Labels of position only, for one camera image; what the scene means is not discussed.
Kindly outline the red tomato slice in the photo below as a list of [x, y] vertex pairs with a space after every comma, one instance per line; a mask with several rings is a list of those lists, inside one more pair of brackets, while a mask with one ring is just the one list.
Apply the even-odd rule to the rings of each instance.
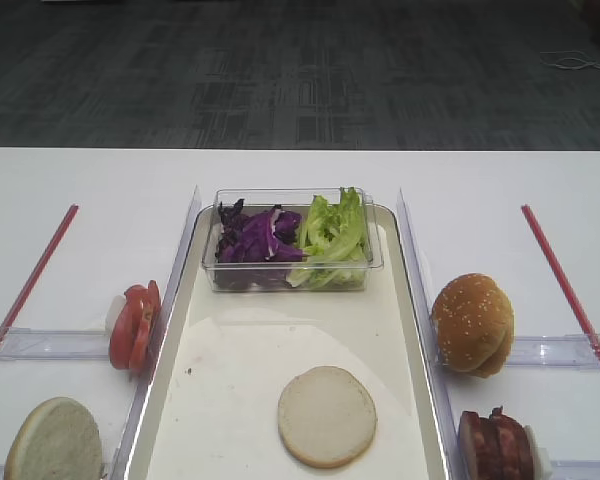
[[146, 287], [134, 285], [125, 292], [131, 306], [133, 321], [133, 342], [129, 360], [129, 369], [140, 374], [146, 362], [149, 340], [154, 321], [159, 317], [161, 298], [155, 280]]

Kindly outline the remaining red tomato slices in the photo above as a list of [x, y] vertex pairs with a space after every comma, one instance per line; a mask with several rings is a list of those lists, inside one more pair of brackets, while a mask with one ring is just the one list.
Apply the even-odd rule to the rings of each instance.
[[131, 306], [126, 298], [126, 304], [116, 321], [109, 341], [109, 359], [114, 368], [131, 371], [129, 369], [129, 360], [132, 350], [132, 342], [132, 311]]

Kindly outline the brown meat patties stack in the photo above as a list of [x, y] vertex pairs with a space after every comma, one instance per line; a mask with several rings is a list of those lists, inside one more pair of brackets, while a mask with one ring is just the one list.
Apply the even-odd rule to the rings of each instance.
[[463, 411], [458, 440], [472, 480], [535, 479], [540, 472], [526, 430], [502, 406], [489, 417]]

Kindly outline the clear plastic salad box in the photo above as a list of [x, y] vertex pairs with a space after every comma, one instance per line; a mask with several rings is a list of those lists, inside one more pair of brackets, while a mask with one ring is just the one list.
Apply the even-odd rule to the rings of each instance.
[[383, 263], [358, 187], [219, 190], [201, 260], [218, 292], [359, 291]]

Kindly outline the purple cabbage leaves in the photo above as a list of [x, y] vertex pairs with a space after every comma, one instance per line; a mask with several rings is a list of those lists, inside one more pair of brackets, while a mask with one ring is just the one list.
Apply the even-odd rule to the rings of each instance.
[[[243, 212], [244, 200], [217, 207], [221, 235], [215, 257], [219, 263], [301, 262], [305, 254], [294, 246], [302, 216], [279, 204], [254, 215]], [[215, 273], [216, 286], [225, 291], [287, 289], [285, 269], [222, 269]]]

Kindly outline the bottom bun slice on tray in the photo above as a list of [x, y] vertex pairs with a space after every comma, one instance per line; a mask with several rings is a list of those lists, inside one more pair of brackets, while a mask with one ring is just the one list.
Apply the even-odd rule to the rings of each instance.
[[277, 404], [284, 447], [296, 460], [319, 469], [347, 465], [366, 452], [377, 422], [369, 391], [336, 366], [316, 366], [294, 377]]

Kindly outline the cream rectangular metal tray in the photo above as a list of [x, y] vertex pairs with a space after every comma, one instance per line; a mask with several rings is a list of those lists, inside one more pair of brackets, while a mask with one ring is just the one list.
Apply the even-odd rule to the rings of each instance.
[[[114, 479], [446, 479], [431, 387], [394, 213], [372, 215], [384, 264], [358, 292], [216, 293], [201, 266], [212, 211], [188, 218]], [[279, 396], [319, 365], [352, 373], [375, 402], [371, 447], [319, 470], [277, 428]]]

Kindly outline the red tape strip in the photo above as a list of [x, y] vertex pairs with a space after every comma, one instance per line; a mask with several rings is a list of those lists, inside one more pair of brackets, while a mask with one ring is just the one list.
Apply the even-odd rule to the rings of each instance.
[[534, 212], [528, 204], [524, 204], [520, 207], [522, 214], [524, 215], [543, 255], [545, 256], [578, 324], [589, 340], [590, 347], [593, 353], [596, 355], [600, 364], [600, 335], [595, 331], [592, 323], [588, 319], [588, 316], [577, 297], [565, 271], [563, 270], [556, 254], [546, 235], [544, 234], [540, 223], [538, 222]]
[[11, 308], [9, 309], [7, 315], [4, 320], [0, 324], [0, 345], [2, 344], [4, 338], [9, 333], [10, 328], [13, 326], [17, 316], [20, 311], [24, 307], [26, 301], [28, 300], [31, 292], [33, 291], [38, 279], [41, 274], [44, 272], [49, 260], [57, 249], [58, 245], [62, 241], [64, 235], [69, 229], [73, 219], [75, 218], [77, 212], [79, 210], [79, 206], [77, 204], [72, 204], [66, 211], [62, 221], [58, 225], [55, 233], [51, 237], [47, 246], [45, 247], [43, 253], [38, 259], [36, 265], [33, 270], [29, 274], [25, 284], [21, 288], [18, 296], [14, 300]]

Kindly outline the left red tape strip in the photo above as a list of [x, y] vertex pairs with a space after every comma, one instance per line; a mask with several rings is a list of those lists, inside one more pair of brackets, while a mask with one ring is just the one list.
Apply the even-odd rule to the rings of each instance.
[[72, 204], [66, 211], [62, 221], [58, 225], [55, 233], [51, 237], [47, 246], [45, 247], [43, 253], [38, 259], [36, 265], [33, 270], [29, 274], [25, 284], [21, 288], [18, 296], [14, 300], [11, 308], [9, 309], [7, 315], [4, 320], [0, 324], [0, 345], [2, 344], [4, 338], [9, 333], [10, 328], [13, 326], [17, 316], [20, 311], [24, 307], [26, 301], [28, 300], [31, 292], [33, 291], [38, 279], [41, 274], [44, 272], [49, 260], [57, 249], [58, 245], [62, 241], [64, 235], [69, 229], [73, 219], [75, 218], [77, 212], [79, 210], [79, 206], [77, 204]]

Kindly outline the right long clear divider rail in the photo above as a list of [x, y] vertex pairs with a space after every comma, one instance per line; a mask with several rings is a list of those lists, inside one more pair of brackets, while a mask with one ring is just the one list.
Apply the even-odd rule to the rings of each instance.
[[438, 361], [436, 331], [430, 319], [429, 302], [421, 274], [411, 215], [402, 189], [399, 189], [397, 196], [397, 217], [443, 475], [445, 479], [467, 479], [464, 458], [459, 449], [458, 425], [454, 419], [445, 381], [445, 370]]

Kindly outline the long clear divider rail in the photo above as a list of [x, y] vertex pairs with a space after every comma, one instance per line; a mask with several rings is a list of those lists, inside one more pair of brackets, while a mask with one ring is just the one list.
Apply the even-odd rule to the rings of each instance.
[[443, 475], [445, 479], [467, 479], [464, 458], [459, 449], [458, 425], [454, 419], [445, 381], [445, 370], [438, 361], [436, 331], [430, 319], [429, 302], [421, 274], [411, 215], [402, 189], [399, 189], [397, 196], [397, 217]]
[[165, 337], [168, 333], [171, 315], [181, 283], [191, 241], [195, 232], [196, 218], [201, 209], [201, 194], [198, 186], [194, 187], [181, 239], [176, 251], [173, 267], [165, 287], [161, 311], [154, 322], [150, 335], [147, 358], [143, 372], [138, 377], [138, 383], [133, 401], [124, 425], [122, 437], [115, 451], [112, 462], [107, 468], [105, 479], [129, 479], [131, 461], [138, 443], [140, 429], [146, 414], [147, 405], [153, 384], [156, 368], [160, 360]]

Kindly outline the left long clear divider rail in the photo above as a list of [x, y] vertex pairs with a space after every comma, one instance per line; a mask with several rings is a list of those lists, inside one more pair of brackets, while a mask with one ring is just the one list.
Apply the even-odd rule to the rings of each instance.
[[191, 241], [195, 232], [196, 218], [201, 209], [201, 194], [198, 186], [194, 187], [181, 239], [176, 251], [173, 267], [165, 287], [161, 311], [154, 322], [150, 335], [147, 358], [143, 372], [138, 377], [138, 383], [133, 401], [124, 425], [122, 437], [115, 451], [112, 462], [107, 468], [105, 479], [129, 479], [131, 461], [138, 443], [140, 429], [146, 414], [147, 405], [153, 384], [156, 368], [160, 360], [165, 337], [168, 333], [171, 315], [181, 283]]

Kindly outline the upper right clear holder rail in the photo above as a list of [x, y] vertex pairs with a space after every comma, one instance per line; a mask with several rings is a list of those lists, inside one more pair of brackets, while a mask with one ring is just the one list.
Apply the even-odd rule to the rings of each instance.
[[505, 366], [600, 370], [600, 334], [516, 336]]

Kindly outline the clear holder rail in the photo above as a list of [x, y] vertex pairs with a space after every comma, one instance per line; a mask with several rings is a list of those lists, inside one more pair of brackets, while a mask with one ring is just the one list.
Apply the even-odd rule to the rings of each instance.
[[600, 461], [550, 460], [540, 478], [600, 480]]
[[108, 360], [104, 330], [40, 330], [0, 326], [0, 361]]
[[600, 334], [516, 336], [505, 366], [600, 370]]

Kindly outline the upper left clear holder rail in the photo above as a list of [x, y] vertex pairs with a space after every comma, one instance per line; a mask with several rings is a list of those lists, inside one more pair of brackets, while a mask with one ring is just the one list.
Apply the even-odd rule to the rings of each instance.
[[0, 361], [108, 360], [104, 330], [40, 330], [0, 326]]

